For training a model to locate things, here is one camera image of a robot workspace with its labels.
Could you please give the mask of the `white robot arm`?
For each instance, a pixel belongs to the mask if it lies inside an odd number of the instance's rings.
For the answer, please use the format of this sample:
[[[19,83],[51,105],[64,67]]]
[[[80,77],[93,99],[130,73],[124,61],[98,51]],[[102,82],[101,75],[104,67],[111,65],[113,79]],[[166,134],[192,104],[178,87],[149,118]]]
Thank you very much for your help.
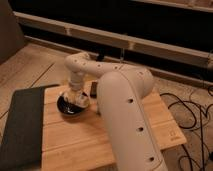
[[[93,61],[81,52],[68,56],[70,90],[65,100],[87,107],[83,95],[84,75],[98,78],[97,104],[103,118],[119,171],[168,171],[141,99],[153,89],[151,72],[124,63]]]

